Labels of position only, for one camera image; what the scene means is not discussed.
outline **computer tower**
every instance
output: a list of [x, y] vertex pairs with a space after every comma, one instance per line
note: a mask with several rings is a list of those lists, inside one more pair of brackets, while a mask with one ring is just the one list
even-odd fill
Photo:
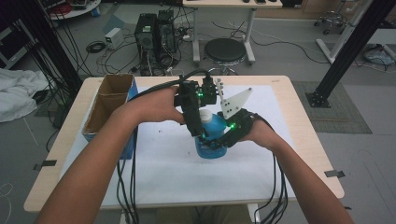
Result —
[[174, 11], [160, 10], [158, 12], [158, 27], [160, 30], [160, 38], [163, 49], [175, 53], [177, 43], [175, 39]]
[[136, 39], [141, 65], [160, 62], [161, 40], [157, 24], [157, 14], [140, 14], [134, 30], [134, 38]]

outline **table leg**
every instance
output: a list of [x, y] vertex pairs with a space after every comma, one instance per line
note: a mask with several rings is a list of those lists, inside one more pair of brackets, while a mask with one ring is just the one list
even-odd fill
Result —
[[192, 39], [192, 59], [195, 63], [200, 62], [200, 55], [199, 55], [199, 40], [198, 40], [198, 31], [197, 31], [197, 13], [198, 13], [198, 8], [195, 7], [193, 11], [193, 39]]
[[250, 42], [249, 42], [250, 35], [251, 35], [251, 29], [253, 28], [255, 14], [256, 14], [256, 8], [252, 8], [248, 15], [247, 34], [244, 39], [244, 45], [245, 45], [245, 48], [247, 49], [247, 59], [250, 63], [256, 62], [256, 59], [254, 58], [253, 50], [251, 49]]

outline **desk leg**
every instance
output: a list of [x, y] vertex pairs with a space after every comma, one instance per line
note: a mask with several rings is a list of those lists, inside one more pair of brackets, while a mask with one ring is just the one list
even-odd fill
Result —
[[245, 39], [244, 39], [244, 45], [245, 45], [245, 48], [247, 49], [247, 59], [250, 64], [256, 62], [256, 59], [254, 58], [253, 50], [251, 49], [250, 42], [249, 42], [250, 35], [251, 35], [251, 29], [253, 28], [255, 14], [256, 14], [256, 8], [252, 8], [248, 14], [247, 35], [245, 36]]
[[337, 57], [338, 52], [340, 52], [341, 48], [344, 46], [344, 44], [347, 42], [349, 37], [352, 35], [353, 31], [355, 30], [355, 27], [358, 25], [359, 21], [361, 20], [361, 17], [363, 17], [364, 12], [367, 11], [367, 8], [371, 5], [372, 2], [373, 0], [363, 1], [362, 5], [360, 5], [360, 9], [347, 23], [345, 30], [338, 38], [334, 47], [332, 47], [332, 50], [329, 50], [329, 48], [326, 46], [326, 44], [323, 42], [322, 39], [317, 39], [317, 43], [319, 47], [323, 51], [324, 55], [326, 55], [330, 63], [334, 63], [335, 57]]
[[195, 63], [199, 63], [200, 62], [200, 55], [199, 55], [199, 40], [198, 40], [198, 31], [197, 31], [197, 13], [198, 13], [198, 8], [196, 7], [193, 11], [193, 25], [194, 25], [194, 29], [193, 29], [193, 40], [192, 40], [192, 59]]

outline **black metal pole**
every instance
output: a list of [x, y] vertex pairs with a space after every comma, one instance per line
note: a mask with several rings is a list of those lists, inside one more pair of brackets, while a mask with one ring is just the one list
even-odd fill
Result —
[[326, 76], [314, 92], [306, 94], [312, 107], [323, 107], [327, 104], [327, 99], [332, 90], [395, 5], [396, 0], [374, 0], [372, 2], [354, 32], [336, 56]]

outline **gray mat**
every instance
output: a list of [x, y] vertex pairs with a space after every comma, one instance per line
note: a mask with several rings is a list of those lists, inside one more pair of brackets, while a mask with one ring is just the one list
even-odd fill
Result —
[[305, 93], [313, 92], [318, 82], [292, 84], [317, 133], [372, 133], [341, 83], [337, 84], [328, 99], [331, 108], [314, 108], [306, 100]]

